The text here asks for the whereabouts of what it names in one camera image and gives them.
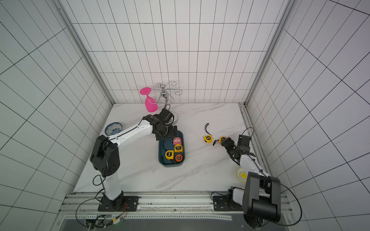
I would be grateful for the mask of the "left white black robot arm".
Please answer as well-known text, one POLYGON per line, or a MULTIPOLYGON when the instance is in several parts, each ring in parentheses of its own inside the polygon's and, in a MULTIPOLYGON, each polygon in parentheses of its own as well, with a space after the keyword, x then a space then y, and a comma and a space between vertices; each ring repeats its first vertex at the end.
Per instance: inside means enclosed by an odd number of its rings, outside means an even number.
POLYGON ((103 178, 104 198, 113 202, 123 197, 117 171, 120 168, 120 153, 135 141, 154 134, 160 141, 178 135, 172 123, 174 115, 163 108, 159 114, 144 116, 136 125, 115 135, 99 136, 94 144, 90 162, 103 178))

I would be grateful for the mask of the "teal plastic storage box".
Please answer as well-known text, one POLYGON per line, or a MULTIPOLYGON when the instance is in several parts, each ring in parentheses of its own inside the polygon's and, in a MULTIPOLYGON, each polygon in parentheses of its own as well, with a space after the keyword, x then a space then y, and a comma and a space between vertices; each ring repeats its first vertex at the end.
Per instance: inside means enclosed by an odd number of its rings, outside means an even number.
POLYGON ((168 150, 174 150, 174 145, 172 143, 172 140, 174 137, 170 137, 170 138, 165 138, 163 140, 160 140, 159 141, 159 152, 158 152, 158 161, 164 166, 164 167, 177 167, 177 166, 180 166, 183 164, 184 160, 186 159, 186 152, 185 152, 185 147, 184 147, 184 135, 181 131, 178 131, 178 135, 175 136, 175 137, 180 137, 182 139, 182 145, 183 145, 183 148, 184 148, 184 152, 183 153, 175 153, 174 152, 174 158, 176 155, 178 154, 181 154, 184 156, 184 159, 182 162, 180 163, 177 163, 175 161, 175 159, 173 160, 167 160, 165 158, 165 153, 166 151, 168 150))

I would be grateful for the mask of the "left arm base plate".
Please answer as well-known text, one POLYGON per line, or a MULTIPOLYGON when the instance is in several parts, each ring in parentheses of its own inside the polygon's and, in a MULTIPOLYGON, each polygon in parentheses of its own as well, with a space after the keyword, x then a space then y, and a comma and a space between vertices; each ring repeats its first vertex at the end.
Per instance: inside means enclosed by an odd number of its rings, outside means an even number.
POLYGON ((109 200, 106 196, 100 199, 99 212, 135 212, 138 206, 138 196, 119 196, 115 200, 109 200))

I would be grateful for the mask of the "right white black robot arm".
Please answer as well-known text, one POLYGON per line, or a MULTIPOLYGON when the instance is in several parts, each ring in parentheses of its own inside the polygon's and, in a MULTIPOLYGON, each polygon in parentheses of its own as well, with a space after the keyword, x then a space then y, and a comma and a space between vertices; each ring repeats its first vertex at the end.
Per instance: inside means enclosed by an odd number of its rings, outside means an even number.
POLYGON ((281 218, 280 181, 270 176, 250 152, 251 137, 239 135, 238 142, 231 138, 221 139, 221 145, 229 157, 244 171, 244 188, 231 187, 226 195, 212 195, 214 211, 242 211, 245 222, 258 228, 264 221, 278 223, 281 218))

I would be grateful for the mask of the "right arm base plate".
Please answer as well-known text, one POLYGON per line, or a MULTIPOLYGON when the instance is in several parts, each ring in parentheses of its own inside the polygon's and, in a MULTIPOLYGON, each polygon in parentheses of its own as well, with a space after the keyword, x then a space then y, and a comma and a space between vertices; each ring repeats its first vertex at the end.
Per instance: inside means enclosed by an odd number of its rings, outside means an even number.
POLYGON ((242 206, 232 200, 231 196, 213 195, 212 196, 214 211, 243 211, 242 206))

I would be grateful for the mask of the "pink tape measure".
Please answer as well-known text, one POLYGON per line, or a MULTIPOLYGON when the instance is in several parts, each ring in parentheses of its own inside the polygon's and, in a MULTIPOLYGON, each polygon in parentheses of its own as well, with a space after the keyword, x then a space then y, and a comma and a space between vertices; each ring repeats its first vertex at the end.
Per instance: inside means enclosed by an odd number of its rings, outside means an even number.
POLYGON ((172 143, 173 145, 182 144, 182 139, 180 137, 174 137, 172 143))

